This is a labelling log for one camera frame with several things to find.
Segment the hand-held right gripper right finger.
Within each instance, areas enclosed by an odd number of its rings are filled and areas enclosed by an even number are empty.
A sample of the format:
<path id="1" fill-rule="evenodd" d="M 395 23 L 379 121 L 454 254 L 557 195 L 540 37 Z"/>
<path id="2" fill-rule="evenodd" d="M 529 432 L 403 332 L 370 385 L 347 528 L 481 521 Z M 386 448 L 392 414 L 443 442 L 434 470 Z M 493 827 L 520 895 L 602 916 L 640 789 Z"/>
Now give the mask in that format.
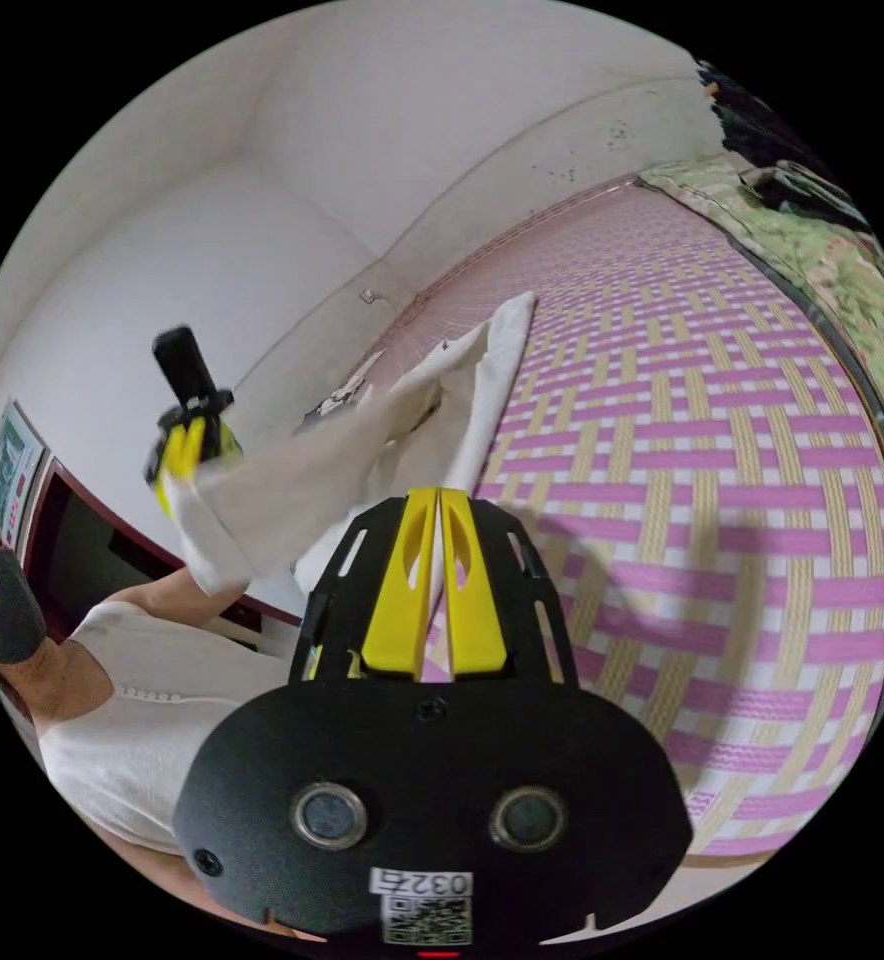
<path id="1" fill-rule="evenodd" d="M 468 495 L 441 489 L 440 517 L 451 676 L 499 674 L 507 650 Z"/>

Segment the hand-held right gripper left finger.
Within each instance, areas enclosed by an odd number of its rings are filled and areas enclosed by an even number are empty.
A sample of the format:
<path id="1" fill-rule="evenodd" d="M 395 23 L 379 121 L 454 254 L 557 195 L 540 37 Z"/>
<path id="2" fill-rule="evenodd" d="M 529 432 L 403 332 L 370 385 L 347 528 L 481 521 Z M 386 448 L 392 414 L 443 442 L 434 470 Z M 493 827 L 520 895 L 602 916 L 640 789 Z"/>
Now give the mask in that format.
<path id="1" fill-rule="evenodd" d="M 409 492 L 361 647 L 370 673 L 419 673 L 424 659 L 438 490 Z"/>

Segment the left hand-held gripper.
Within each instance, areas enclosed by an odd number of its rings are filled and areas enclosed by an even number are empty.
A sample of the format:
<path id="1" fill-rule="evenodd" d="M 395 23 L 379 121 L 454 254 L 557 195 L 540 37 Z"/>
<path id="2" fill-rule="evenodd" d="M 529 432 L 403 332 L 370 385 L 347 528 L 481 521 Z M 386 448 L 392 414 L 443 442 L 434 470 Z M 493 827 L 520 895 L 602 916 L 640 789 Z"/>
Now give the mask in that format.
<path id="1" fill-rule="evenodd" d="M 153 487 L 154 497 L 169 519 L 172 513 L 166 484 L 176 475 L 177 467 L 178 478 L 189 479 L 201 462 L 242 453 L 222 419 L 234 400 L 231 390 L 215 388 L 176 403 L 159 417 L 159 436 L 146 462 L 144 480 Z"/>

